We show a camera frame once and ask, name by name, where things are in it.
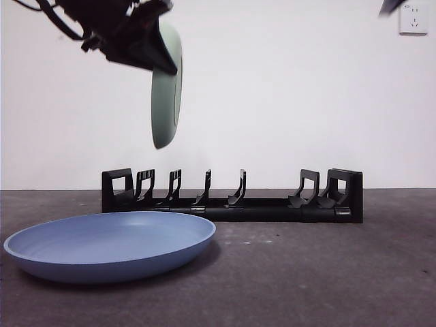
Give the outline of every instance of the dish rack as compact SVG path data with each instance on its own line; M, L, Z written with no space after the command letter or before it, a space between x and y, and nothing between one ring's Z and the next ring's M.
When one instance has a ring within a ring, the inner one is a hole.
M113 180L125 178L125 189L114 192ZM102 212L169 211L201 216L210 221L295 221L325 223L363 222L363 174L351 170L329 169L327 186L320 193L320 174L302 169L300 186L286 198L246 198L247 173L240 170L239 187L227 198L209 196L212 172L206 172L204 191L196 198L181 198L182 171L170 173L168 194L155 198L155 170L136 175L134 189L131 169L102 172ZM142 190L142 182L150 180L150 187ZM312 194L302 196L305 180L313 181ZM345 181L345 191L338 188Z

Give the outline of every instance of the wall outlet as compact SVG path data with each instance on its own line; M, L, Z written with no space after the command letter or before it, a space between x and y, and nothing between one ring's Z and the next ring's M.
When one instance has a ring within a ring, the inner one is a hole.
M429 32L429 4L407 1L400 9L400 34L427 34Z

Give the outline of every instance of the concrete floor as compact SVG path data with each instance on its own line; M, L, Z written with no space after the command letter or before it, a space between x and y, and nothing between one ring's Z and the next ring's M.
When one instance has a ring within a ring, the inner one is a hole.
M1 241L100 203L4 191ZM51 283L1 255L4 327L436 326L436 189L366 190L362 225L217 223L192 263L129 283Z

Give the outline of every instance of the blue plate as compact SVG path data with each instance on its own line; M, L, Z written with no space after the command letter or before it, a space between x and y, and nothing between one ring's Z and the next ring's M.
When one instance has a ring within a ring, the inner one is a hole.
M157 275L194 259L215 225L181 213L102 213L50 221L4 243L29 274L63 283L114 283Z

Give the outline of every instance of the cable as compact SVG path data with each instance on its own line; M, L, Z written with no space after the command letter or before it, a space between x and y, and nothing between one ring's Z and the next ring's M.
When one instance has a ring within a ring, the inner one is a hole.
M28 5L27 3L22 2L21 0L12 0L15 1L19 4L21 4L23 7L26 7L27 9L33 10L34 12L41 12L42 9L41 8L36 8L36 7L32 7L31 5ZM51 5L51 8L57 7L58 4L55 3L54 5Z

